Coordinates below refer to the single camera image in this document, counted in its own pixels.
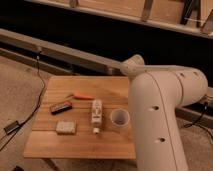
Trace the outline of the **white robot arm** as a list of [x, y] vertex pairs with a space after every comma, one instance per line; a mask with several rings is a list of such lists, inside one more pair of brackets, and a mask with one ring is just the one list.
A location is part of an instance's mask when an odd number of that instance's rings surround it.
[[205, 96], [206, 76], [192, 67], [147, 65], [139, 55], [122, 62], [120, 71], [129, 78], [138, 171], [188, 171], [175, 109]]

